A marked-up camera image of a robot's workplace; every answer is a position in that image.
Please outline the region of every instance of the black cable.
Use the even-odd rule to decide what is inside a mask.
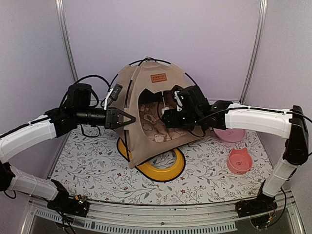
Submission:
[[[193,136],[195,136],[195,137],[202,138],[202,137],[205,137],[205,136],[206,136],[206,132],[204,132],[203,130],[202,130],[202,132],[203,132],[203,135],[202,135],[202,136],[198,136],[198,135],[192,133],[189,129],[188,129],[187,131],[188,131],[190,134],[192,134]]]
[[[281,191],[283,192],[284,197],[285,197],[285,204],[284,204],[283,211],[282,211],[281,215],[278,217],[278,219],[277,219],[274,223],[269,223],[268,228],[271,227],[271,226],[273,226],[273,225],[275,225],[275,224],[281,219],[281,217],[283,216],[283,214],[284,214],[284,212],[285,212],[285,210],[286,210],[287,196],[286,196],[285,191],[284,191],[282,188],[281,188]]]
[[[85,136],[85,137],[89,137],[89,138],[97,138],[97,137],[99,137],[99,135],[101,134],[101,129],[100,129],[98,126],[95,126],[95,127],[97,128],[97,130],[98,130],[98,134],[97,134],[97,135],[95,135],[95,136],[89,136],[89,135],[86,135],[86,134],[84,133],[83,126],[82,126],[82,125],[80,125],[80,127],[81,127],[81,134],[82,134],[83,136]]]
[[[198,84],[195,82],[195,80],[187,73],[185,73],[185,75],[190,78],[190,80],[194,83],[194,85],[198,86]]]
[[[64,213],[59,212],[58,209],[57,209],[57,207],[56,207],[55,205],[53,205],[50,201],[48,201],[48,200],[45,199],[45,198],[42,198],[42,199],[45,200],[48,204],[50,204],[50,205],[54,208],[54,210],[59,214],[59,216],[62,217],[63,226],[65,225],[65,224],[64,224],[64,221],[65,221],[65,222],[68,224],[69,228],[72,230],[73,234],[76,234],[74,228],[72,227],[72,225],[71,225],[70,222],[68,221],[66,215],[64,215]]]
[[[113,83],[114,83],[114,81],[115,81],[115,79],[116,79],[117,77],[118,77],[118,74],[113,78],[112,82],[109,84],[109,88],[112,87],[112,85],[113,85]]]
[[[161,121],[161,122],[164,122],[164,121],[162,120],[162,118],[160,117],[160,114],[159,114],[159,104],[160,104],[160,101],[159,101],[158,104],[157,104],[157,115],[158,115],[158,118],[160,119],[160,121]]]
[[[102,108],[104,108],[104,101],[105,101],[105,99],[102,100],[102,101],[101,101],[101,104],[100,104]],[[110,105],[113,103],[113,101],[114,101],[114,100],[110,100],[109,103],[107,104],[107,106],[110,106]]]
[[[9,194],[7,194],[6,193],[6,191],[3,191],[4,192],[4,194],[8,197],[8,198],[10,198],[10,199],[15,199],[16,198],[16,192],[13,190],[13,192],[14,192],[14,196],[10,196]]]

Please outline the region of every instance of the white floral surface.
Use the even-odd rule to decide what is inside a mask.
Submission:
[[[96,135],[85,127],[85,133]],[[98,138],[86,138],[74,130],[52,175],[71,195],[90,199],[134,204],[196,204],[244,199],[255,196],[272,166],[256,132],[247,131],[239,143],[226,143],[217,137],[201,139],[180,147],[186,157],[184,172],[177,179],[159,183],[147,179],[118,153],[117,135],[101,128]],[[248,148],[253,167],[245,175],[229,171],[226,160],[232,148]],[[159,168],[175,161],[172,153],[155,157],[151,163]]]

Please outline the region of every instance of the white robot arm segment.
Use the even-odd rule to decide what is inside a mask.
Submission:
[[[48,118],[48,116],[42,115],[34,121],[45,118]],[[30,124],[0,138],[0,161],[1,163],[6,163],[18,153],[45,140],[56,138],[56,136],[54,124],[50,123],[49,118],[35,124]]]
[[[292,126],[290,119],[293,117],[292,114],[287,114],[287,112],[290,112],[290,109],[269,110],[261,108],[261,110],[258,110],[254,107],[238,103],[230,104],[228,109],[239,107],[246,107],[248,109],[230,110],[225,114],[226,128],[248,129],[257,132],[270,133],[282,138],[289,138]]]

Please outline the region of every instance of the pink cat face bowl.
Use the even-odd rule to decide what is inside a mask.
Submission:
[[[246,131],[243,129],[221,130],[215,128],[214,133],[217,135],[217,137],[226,142],[239,142],[246,135]]]
[[[242,150],[232,149],[227,160],[228,168],[237,175],[243,175],[253,166],[253,159],[247,148]]]

